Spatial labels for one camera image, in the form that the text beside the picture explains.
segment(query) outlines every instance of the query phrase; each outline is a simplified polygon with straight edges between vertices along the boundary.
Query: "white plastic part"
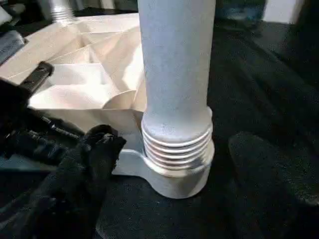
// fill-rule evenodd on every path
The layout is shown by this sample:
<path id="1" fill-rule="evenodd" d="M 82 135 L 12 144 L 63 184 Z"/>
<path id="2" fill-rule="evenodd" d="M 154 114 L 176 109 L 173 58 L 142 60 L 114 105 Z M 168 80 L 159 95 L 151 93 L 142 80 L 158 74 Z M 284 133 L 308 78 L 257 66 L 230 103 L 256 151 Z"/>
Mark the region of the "white plastic part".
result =
<path id="1" fill-rule="evenodd" d="M 263 21 L 295 24 L 305 0 L 267 0 Z"/>
<path id="2" fill-rule="evenodd" d="M 214 145 L 206 105 L 214 0 L 139 0 L 147 110 L 142 120 L 148 181 L 187 198 L 206 184 Z"/>

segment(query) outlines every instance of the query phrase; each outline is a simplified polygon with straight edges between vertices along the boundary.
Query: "white cylindrical post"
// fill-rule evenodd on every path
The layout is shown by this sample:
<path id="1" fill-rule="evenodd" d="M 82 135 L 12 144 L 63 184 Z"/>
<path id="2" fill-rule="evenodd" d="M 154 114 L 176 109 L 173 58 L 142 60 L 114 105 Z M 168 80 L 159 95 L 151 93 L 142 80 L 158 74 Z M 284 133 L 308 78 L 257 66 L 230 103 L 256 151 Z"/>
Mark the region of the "white cylindrical post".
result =
<path id="1" fill-rule="evenodd" d="M 214 145 L 207 87 L 215 0 L 139 0 L 151 185 L 187 198 L 206 184 Z"/>

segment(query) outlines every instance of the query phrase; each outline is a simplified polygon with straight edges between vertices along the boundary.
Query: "black textured surface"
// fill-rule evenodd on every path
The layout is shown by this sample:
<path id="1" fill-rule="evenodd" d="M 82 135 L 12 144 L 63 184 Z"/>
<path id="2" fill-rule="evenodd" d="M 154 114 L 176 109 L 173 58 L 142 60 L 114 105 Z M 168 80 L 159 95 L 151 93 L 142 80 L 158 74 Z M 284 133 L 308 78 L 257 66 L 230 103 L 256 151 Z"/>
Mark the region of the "black textured surface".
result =
<path id="1" fill-rule="evenodd" d="M 314 31 L 273 23 L 261 23 L 253 33 L 215 29 L 208 105 L 214 112 L 216 155 L 207 186 L 193 198 L 176 201 L 158 195 L 143 179 L 114 177 L 104 205 L 109 238 L 238 238 L 224 203 L 226 185 L 234 175 L 229 138 L 248 131 L 290 154 L 306 151 L 306 156 L 318 148 L 317 129 L 309 128 L 318 112 L 303 107 L 307 92 L 299 94 L 301 89 L 311 89 L 317 96 Z M 309 100 L 318 106 L 315 98 Z M 26 184 L 27 178 L 30 182 L 41 179 L 1 174 L 1 194 L 10 200 L 24 189 L 20 184 Z"/>

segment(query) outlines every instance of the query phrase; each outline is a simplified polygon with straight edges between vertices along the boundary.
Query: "black fabric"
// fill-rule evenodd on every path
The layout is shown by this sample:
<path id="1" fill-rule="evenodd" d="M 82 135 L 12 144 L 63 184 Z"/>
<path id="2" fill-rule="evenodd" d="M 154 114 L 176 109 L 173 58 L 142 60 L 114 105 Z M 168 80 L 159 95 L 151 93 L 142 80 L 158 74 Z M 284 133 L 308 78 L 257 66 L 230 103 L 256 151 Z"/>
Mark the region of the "black fabric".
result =
<path id="1" fill-rule="evenodd" d="M 227 189 L 240 195 L 234 186 L 228 140 L 247 131 L 287 155 L 316 157 L 317 128 L 313 126 L 318 112 L 308 107 L 318 106 L 319 42 L 314 34 L 315 28 L 300 30 L 274 23 L 261 23 L 252 30 L 215 28 L 207 99 L 213 110 L 216 153 L 208 183 L 193 198 L 171 200 L 158 195 L 143 179 L 113 177 L 104 205 L 104 226 L 110 238 L 230 239 L 249 229 L 250 225 L 232 226 L 230 221 L 236 218 L 229 218 L 226 210 L 237 205 L 237 201 L 225 201 L 232 196 Z M 304 98 L 308 90 L 312 97 Z M 29 175 L 30 180 L 36 177 Z M 8 200 L 20 180 L 0 175 Z M 262 229 L 257 224 L 253 228 L 249 232 L 258 238 Z"/>
<path id="2" fill-rule="evenodd" d="M 107 125 L 92 128 L 39 187 L 0 208 L 1 238 L 92 238 L 109 178 L 126 143 L 112 132 Z"/>
<path id="3" fill-rule="evenodd" d="M 234 222 L 240 238 L 299 238 L 296 235 L 303 233 L 309 239 L 319 237 L 315 224 L 319 219 L 316 158 L 287 156 L 278 147 L 247 133 L 232 137 L 229 150 L 237 175 L 237 185 L 232 183 L 230 190 L 237 192 L 226 198 L 236 204 L 227 210 L 234 217 L 239 211 L 249 215 Z M 256 226 L 243 230 L 243 225 Z M 257 237 L 247 233 L 253 229 L 259 230 Z"/>

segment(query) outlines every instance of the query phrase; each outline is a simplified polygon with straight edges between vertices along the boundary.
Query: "metal pole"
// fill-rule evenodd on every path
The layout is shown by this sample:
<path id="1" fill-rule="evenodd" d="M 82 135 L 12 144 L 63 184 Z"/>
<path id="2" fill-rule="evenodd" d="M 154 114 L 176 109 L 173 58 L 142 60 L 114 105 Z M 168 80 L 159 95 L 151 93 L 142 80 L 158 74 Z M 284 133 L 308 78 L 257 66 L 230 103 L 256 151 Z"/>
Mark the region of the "metal pole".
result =
<path id="1" fill-rule="evenodd" d="M 151 185 L 186 198 L 206 184 L 214 145 L 206 105 L 215 0 L 139 0 Z"/>

